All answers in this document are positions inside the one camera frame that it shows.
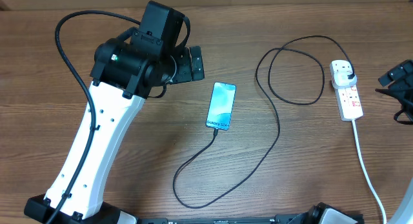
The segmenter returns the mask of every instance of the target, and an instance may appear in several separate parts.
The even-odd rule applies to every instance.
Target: wooden table
[[[109,11],[136,19],[143,14],[141,8]],[[172,193],[178,166],[212,138],[205,119],[213,83],[236,84],[237,97],[230,130],[221,131],[214,145],[180,174],[177,191],[190,205],[202,205],[241,181],[274,141],[274,112],[254,80],[259,59],[291,39],[320,34],[340,42],[355,66],[365,113],[357,121],[365,165],[387,216],[393,215],[413,175],[413,135],[411,127],[392,119],[399,103],[374,89],[380,87],[379,76],[412,58],[412,3],[179,11],[191,20],[188,45],[201,46],[206,78],[169,86],[164,98],[145,103],[110,172],[106,202],[142,218],[218,218],[298,213],[322,201],[379,223],[351,124],[340,120],[330,86],[328,65],[344,57],[324,39],[290,46],[322,62],[325,91],[316,104],[304,107],[272,96],[281,137],[256,173],[201,210],[184,208]],[[59,173],[85,109],[85,96],[54,44],[54,28],[70,12],[0,12],[0,223],[35,223],[24,216],[24,205],[46,192]],[[130,26],[99,15],[77,17],[63,26],[63,48],[86,83],[96,47]],[[259,71],[263,84],[269,63],[267,58]],[[272,86],[287,99],[312,101],[321,87],[321,72],[307,57],[281,53]]]

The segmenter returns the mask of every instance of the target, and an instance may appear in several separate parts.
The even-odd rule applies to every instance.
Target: robotic arm
[[[186,37],[176,46],[184,22]],[[103,202],[106,180],[126,130],[151,88],[204,79],[200,47],[185,47],[189,34],[187,17],[151,1],[139,28],[132,27],[97,48],[89,88],[96,126],[88,155],[69,196],[57,208],[88,141],[89,103],[63,168],[46,194],[28,200],[27,216],[44,223],[58,211],[54,223],[137,222],[132,215]]]

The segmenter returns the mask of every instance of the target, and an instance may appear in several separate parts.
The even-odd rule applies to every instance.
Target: phone screen
[[[206,126],[220,130],[230,128],[232,107],[235,100],[235,85],[215,83],[212,90]]]

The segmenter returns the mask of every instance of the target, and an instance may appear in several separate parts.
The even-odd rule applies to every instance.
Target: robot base
[[[50,200],[44,199],[41,194],[32,197],[27,201],[25,215],[40,222],[45,223],[52,215],[54,208],[50,206]],[[74,212],[72,216],[59,212],[55,223],[61,224],[136,224],[137,217],[128,214],[119,208],[103,202],[99,212],[92,217],[82,219],[81,214]]]

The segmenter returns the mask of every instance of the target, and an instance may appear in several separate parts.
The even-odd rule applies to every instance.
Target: power strip
[[[357,86],[334,89],[336,91],[338,109],[342,121],[351,121],[363,116]]]
[[[347,61],[335,60],[331,62],[330,72],[333,85],[335,85],[335,83],[339,83],[336,75],[342,74],[342,68],[345,68],[346,71],[348,70],[351,72],[350,63]],[[339,89],[334,86],[334,91],[336,92],[341,120],[351,121],[363,116],[363,109],[361,108],[360,96],[356,85]]]

